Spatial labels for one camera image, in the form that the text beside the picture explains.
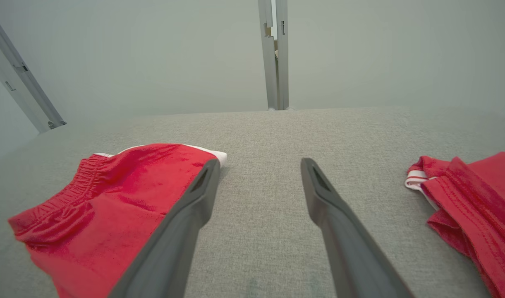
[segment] elastic waistband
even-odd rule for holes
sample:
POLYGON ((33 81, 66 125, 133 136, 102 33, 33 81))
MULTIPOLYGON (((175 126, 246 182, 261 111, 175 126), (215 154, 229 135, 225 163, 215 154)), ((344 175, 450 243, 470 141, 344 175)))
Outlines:
POLYGON ((90 198, 92 188, 96 185, 97 176, 101 172, 103 162, 108 158, 93 154, 83 159, 78 166, 71 183, 52 198, 42 204, 30 208, 8 219, 14 234, 24 234, 44 219, 56 213, 63 213, 67 206, 72 207, 90 198))

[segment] red and white striped trim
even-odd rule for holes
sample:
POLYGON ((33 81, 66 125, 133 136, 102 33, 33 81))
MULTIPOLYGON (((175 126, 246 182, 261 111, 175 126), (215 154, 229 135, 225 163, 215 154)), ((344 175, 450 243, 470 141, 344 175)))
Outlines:
MULTIPOLYGON (((203 147, 197 147, 197 146, 192 146, 192 145, 187 145, 187 144, 182 144, 182 145, 185 145, 185 146, 188 146, 188 147, 193 147, 193 148, 196 148, 196 149, 203 150, 203 151, 206 151, 208 153, 214 154, 216 156, 216 158, 218 158, 218 160, 220 161, 221 166, 224 166, 224 164, 226 164, 227 154, 225 152, 209 150, 209 149, 206 149, 206 148, 203 148, 203 147)), ((133 148, 137 148, 137 147, 142 147, 142 146, 145 146, 145 145, 138 145, 138 146, 129 147, 127 149, 124 149, 124 150, 120 151, 118 154, 120 154, 120 153, 122 153, 124 151, 127 151, 129 149, 133 149, 133 148)), ((114 156, 114 154, 107 154, 107 153, 95 153, 95 154, 96 155, 105 156, 107 158, 110 158, 111 156, 114 156)))
POLYGON ((427 178, 427 175, 425 174, 424 171, 418 171, 418 170, 410 171, 409 174, 407 174, 407 179, 405 180, 405 187, 421 192, 423 196, 426 198, 427 202, 431 204, 431 206, 435 210, 439 210, 440 208, 436 205, 436 203, 433 202, 421 188, 421 183, 424 183, 425 181, 434 178, 436 177, 427 178))

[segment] gray tabletop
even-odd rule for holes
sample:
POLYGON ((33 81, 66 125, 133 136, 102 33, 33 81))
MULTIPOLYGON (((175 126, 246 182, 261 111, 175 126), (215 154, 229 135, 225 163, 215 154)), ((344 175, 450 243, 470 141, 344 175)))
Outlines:
POLYGON ((69 183, 79 161, 150 143, 225 151, 186 297, 334 297, 299 163, 313 158, 418 298, 488 297, 474 265, 426 225, 431 206, 403 186, 421 155, 465 162, 505 151, 505 118, 459 108, 357 108, 158 115, 66 125, 0 161, 0 297, 55 297, 7 218, 69 183))

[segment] red shorts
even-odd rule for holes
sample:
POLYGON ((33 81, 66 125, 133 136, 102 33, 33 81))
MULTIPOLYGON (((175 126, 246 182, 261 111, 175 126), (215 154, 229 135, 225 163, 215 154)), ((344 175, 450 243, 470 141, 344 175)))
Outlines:
POLYGON ((204 164, 226 154, 179 144, 81 161, 73 181, 9 219, 59 296, 106 297, 204 164))

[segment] red clothing with white trim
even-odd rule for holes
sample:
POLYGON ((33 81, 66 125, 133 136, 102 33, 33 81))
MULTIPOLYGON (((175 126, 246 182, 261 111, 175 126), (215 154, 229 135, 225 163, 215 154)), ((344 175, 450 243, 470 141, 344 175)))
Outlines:
POLYGON ((505 152, 472 164, 422 156, 409 168, 407 187, 416 181, 440 207, 430 227, 472 259, 493 297, 505 298, 505 152))
POLYGON ((215 158, 179 144, 93 154, 63 190, 9 223, 61 298, 106 297, 201 168, 215 158))

